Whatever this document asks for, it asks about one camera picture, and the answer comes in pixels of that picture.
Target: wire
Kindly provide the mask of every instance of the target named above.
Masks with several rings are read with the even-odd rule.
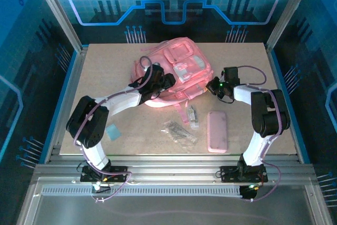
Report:
[[[150,99],[150,100],[155,100],[155,99],[158,99],[160,93],[158,93],[157,97],[154,97],[153,99]]]
[[[221,178],[222,176],[224,176],[224,175],[226,175],[226,173],[227,174],[230,174],[230,173],[233,173],[233,172],[236,172],[236,171],[238,171],[239,169],[238,168],[236,168],[234,171],[217,171],[216,173],[215,173],[215,176],[217,177],[217,178]]]
[[[224,101],[222,99],[220,99],[219,97],[217,97],[218,100],[220,100],[221,102],[223,103],[226,103],[226,104],[233,104],[235,100],[231,101],[231,102],[228,102],[228,101]]]
[[[97,109],[100,105],[102,105],[103,103],[107,102],[108,100],[110,100],[110,99],[112,99],[113,97],[116,97],[116,96],[118,96],[118,95],[122,95],[122,94],[125,94],[125,93],[131,93],[131,92],[134,92],[134,91],[136,91],[136,90],[139,90],[140,88],[144,87],[144,86],[147,84],[147,82],[148,82],[148,81],[150,80],[150,78],[151,78],[153,66],[152,66],[152,61],[151,61],[150,58],[148,58],[147,56],[142,56],[142,57],[140,58],[140,62],[141,62],[143,59],[147,59],[149,65],[150,65],[150,73],[149,73],[147,79],[145,80],[145,82],[144,82],[143,84],[141,84],[140,86],[136,87],[136,88],[133,88],[133,89],[130,89],[130,90],[127,90],[127,91],[123,91],[123,92],[117,92],[117,93],[114,93],[114,94],[108,96],[106,99],[103,99],[102,101],[100,101],[99,103],[97,103],[97,104],[90,110],[90,112],[89,112],[88,115],[85,117],[84,121],[82,122],[81,126],[78,128],[77,133],[76,133],[76,135],[75,135],[75,137],[74,137],[74,145],[75,145],[75,146],[82,146],[82,145],[76,143],[77,138],[79,137],[80,133],[82,132],[82,130],[83,130],[85,124],[87,123],[87,121],[89,120],[89,118],[91,117],[91,115],[93,115],[93,113],[96,111],[96,109]]]
[[[237,67],[238,69],[239,68],[251,68],[251,69],[254,69],[254,70],[257,70],[259,72],[262,73],[263,77],[264,77],[264,81],[262,83],[250,83],[252,85],[262,85],[262,84],[265,84],[267,82],[267,75],[263,72],[263,70],[257,68],[257,67],[254,67],[254,66],[251,66],[251,65],[242,65],[242,66],[239,66]]]
[[[272,137],[270,137],[270,138],[268,139],[268,144],[264,147],[264,149],[263,149],[262,152],[261,152],[261,156],[260,156],[261,161],[262,161],[264,164],[267,164],[267,165],[272,166],[272,167],[274,167],[274,168],[277,169],[277,171],[278,171],[278,173],[279,173],[279,179],[277,180],[277,183],[274,185],[274,187],[273,187],[268,193],[266,193],[264,196],[259,197],[259,198],[257,198],[257,199],[245,200],[246,202],[256,202],[256,201],[259,201],[259,200],[263,200],[264,198],[266,198],[266,197],[268,197],[269,195],[271,195],[272,192],[274,192],[275,189],[278,187],[278,185],[280,184],[280,181],[281,181],[281,171],[280,171],[279,167],[277,167],[276,165],[273,165],[273,164],[271,164],[271,163],[267,163],[267,162],[265,162],[263,159],[264,159],[265,154],[267,153],[267,151],[268,151],[270,145],[276,140],[277,137],[279,137],[279,135],[280,135],[281,132],[282,132],[282,119],[281,119],[280,108],[279,108],[279,105],[278,105],[278,103],[277,103],[277,101],[276,101],[276,97],[275,97],[274,93],[273,93],[271,90],[263,89],[263,88],[258,88],[258,87],[254,87],[254,86],[249,86],[249,85],[247,85],[247,87],[252,88],[252,89],[257,89],[257,90],[260,90],[260,91],[262,91],[262,92],[268,92],[268,93],[270,94],[270,96],[271,96],[271,98],[272,98],[272,101],[274,102],[274,106],[275,106],[275,110],[276,110],[276,115],[277,115],[277,122],[278,122],[278,124],[279,124],[279,129],[278,129],[277,133],[274,134]]]
[[[97,194],[97,193],[102,193],[102,192],[107,192],[107,191],[109,191],[109,190],[111,190],[111,187],[108,187],[107,189],[102,190],[102,191],[99,191],[99,192],[95,192],[95,194]]]
[[[121,184],[121,186],[113,193],[111,194],[109,197],[106,197],[106,198],[95,198],[93,196],[91,196],[96,202],[104,202],[108,199],[111,199],[112,197],[114,197],[117,193],[120,192],[120,190],[127,184],[127,182],[129,181],[129,179],[131,178],[132,176],[132,172],[131,171],[126,171],[126,172],[123,172],[123,174],[129,174],[129,177],[125,180],[125,182],[123,182],[123,184]]]
[[[143,69],[145,69],[145,66],[142,64],[142,60],[145,58],[145,57],[147,57],[147,56],[142,56],[140,59],[139,59],[139,64],[141,65],[141,67],[143,68]]]
[[[257,198],[257,199],[244,200],[245,202],[257,202],[257,201],[263,200],[264,198],[267,198],[269,195],[271,195],[271,194],[275,191],[275,189],[276,189],[276,188],[279,186],[279,184],[280,184],[280,181],[281,181],[281,170],[280,170],[280,168],[277,167],[277,166],[274,165],[274,164],[267,163],[267,162],[265,162],[265,161],[263,161],[263,163],[264,163],[264,164],[267,164],[267,165],[269,165],[269,166],[272,166],[272,167],[274,167],[274,168],[276,168],[276,169],[277,169],[277,172],[279,173],[279,179],[277,180],[277,182],[276,182],[276,184],[274,185],[274,187],[273,187],[268,193],[266,193],[264,196],[259,197],[259,198]]]
[[[82,163],[84,163],[84,162],[86,162],[86,160],[83,160],[81,163],[78,164],[78,166],[76,167],[76,171],[77,171],[77,172],[80,172],[78,169],[79,169],[79,167],[82,165]]]

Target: pink backpack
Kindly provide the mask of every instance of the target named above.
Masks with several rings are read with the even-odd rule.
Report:
[[[184,37],[164,41],[150,50],[147,56],[152,63],[159,63],[165,74],[172,73],[176,83],[162,92],[157,99],[146,101],[146,105],[151,107],[177,105],[206,91],[207,83],[213,78],[213,70],[207,58],[191,39]],[[141,67],[139,61],[135,61],[131,82],[144,74],[145,69]]]

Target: backpack strap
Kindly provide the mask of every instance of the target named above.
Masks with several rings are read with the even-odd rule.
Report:
[[[180,114],[180,117],[182,121],[184,122],[184,124],[187,125],[189,123],[189,118],[187,117],[186,111],[181,108],[179,103],[174,104],[174,107]]]

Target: small plastic bag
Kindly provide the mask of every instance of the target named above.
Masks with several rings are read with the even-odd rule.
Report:
[[[196,144],[197,138],[175,121],[164,123],[162,132],[167,133],[175,143],[187,152],[190,152]]]
[[[187,116],[189,117],[191,129],[198,129],[199,128],[199,120],[198,120],[198,117],[196,115],[195,108],[191,105],[187,108]]]

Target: wooden board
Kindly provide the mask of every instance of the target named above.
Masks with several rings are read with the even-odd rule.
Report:
[[[134,60],[144,52],[141,48],[152,44],[90,44],[78,84],[73,108],[85,95],[90,97],[106,96],[125,88],[130,82],[130,72]],[[220,75],[225,66],[253,65],[267,75],[263,86],[275,89],[276,84],[262,43],[198,43],[209,59],[214,75]],[[240,69],[242,83],[263,81],[263,76],[252,69]],[[204,93],[189,102],[195,106],[200,120],[200,128],[192,130],[183,125],[173,106],[151,108],[147,105],[127,109],[113,116],[107,126],[115,124],[122,136],[111,141],[105,133],[103,147],[108,155],[112,154],[209,154],[207,150],[207,114],[210,110],[222,110],[227,113],[227,134],[229,149],[227,154],[240,154],[245,151],[251,140],[253,128],[251,109],[242,102],[224,104],[211,93]],[[172,120],[183,126],[197,137],[195,146],[186,150],[162,132],[165,122]],[[79,154],[68,132],[61,147],[61,154]],[[269,154],[295,154],[290,130],[287,130],[272,145]]]

